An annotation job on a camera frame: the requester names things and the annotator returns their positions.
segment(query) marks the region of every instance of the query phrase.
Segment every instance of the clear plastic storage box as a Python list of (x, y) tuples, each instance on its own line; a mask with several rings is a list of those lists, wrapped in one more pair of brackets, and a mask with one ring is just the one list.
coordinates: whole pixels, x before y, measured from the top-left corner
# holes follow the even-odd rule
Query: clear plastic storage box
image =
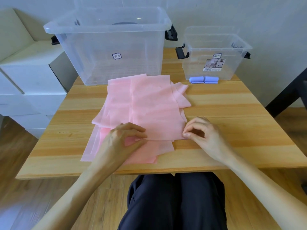
[(211, 76), (230, 80), (252, 47), (238, 37), (234, 27), (191, 26), (184, 44), (176, 48), (185, 77)]
[(160, 7), (78, 8), (47, 23), (85, 85), (142, 73), (160, 75), (165, 31)]

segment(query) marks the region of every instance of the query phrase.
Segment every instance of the pink fabric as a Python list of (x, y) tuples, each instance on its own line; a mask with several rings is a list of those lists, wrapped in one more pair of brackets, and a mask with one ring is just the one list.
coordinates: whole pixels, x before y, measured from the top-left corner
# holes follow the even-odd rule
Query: pink fabric
[(182, 108), (191, 106), (183, 96), (188, 86), (173, 84), (169, 75), (146, 74), (109, 80), (108, 84), (108, 96), (92, 121), (95, 127), (81, 161), (92, 161), (110, 129), (127, 122), (146, 128), (149, 141), (124, 164), (156, 163), (157, 155), (174, 151), (172, 141), (184, 139)]

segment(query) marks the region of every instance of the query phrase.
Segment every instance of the wooden table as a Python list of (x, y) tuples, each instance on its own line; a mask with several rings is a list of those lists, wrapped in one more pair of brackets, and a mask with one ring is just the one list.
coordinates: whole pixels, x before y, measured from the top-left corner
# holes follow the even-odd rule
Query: wooden table
[[(188, 84), (192, 107), (185, 108), (188, 120), (205, 116), (219, 125), (231, 145), (259, 168), (303, 167), (307, 158), (234, 76), (217, 85), (189, 84), (173, 48), (164, 49), (162, 74)], [(85, 86), (78, 77), (49, 126), (34, 147), (16, 178), (76, 176), (89, 162), (81, 162), (87, 141), (107, 95), (106, 85)], [(176, 140), (175, 151), (158, 157), (157, 164), (121, 166), (117, 174), (148, 174), (224, 169), (191, 140)]]

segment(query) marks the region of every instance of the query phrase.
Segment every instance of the left hand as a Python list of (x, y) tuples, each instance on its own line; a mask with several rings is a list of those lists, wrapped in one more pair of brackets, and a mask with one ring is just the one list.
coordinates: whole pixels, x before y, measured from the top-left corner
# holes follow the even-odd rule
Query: left hand
[[(147, 143), (144, 139), (147, 135), (144, 132), (145, 128), (133, 123), (118, 125), (103, 140), (89, 169), (98, 173), (107, 169), (110, 174), (116, 171), (134, 151)], [(125, 146), (127, 137), (142, 139)]]

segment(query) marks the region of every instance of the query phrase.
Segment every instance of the product label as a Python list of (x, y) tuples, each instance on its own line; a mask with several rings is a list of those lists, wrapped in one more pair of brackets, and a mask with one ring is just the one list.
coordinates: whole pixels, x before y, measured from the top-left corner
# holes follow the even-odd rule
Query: product label
[(207, 59), (203, 72), (219, 72), (222, 70), (225, 61), (226, 59)]
[(112, 56), (114, 60), (120, 59), (122, 57), (120, 53), (114, 53)]
[(212, 59), (219, 59), (221, 58), (222, 54), (221, 53), (217, 53), (217, 54), (214, 54)]

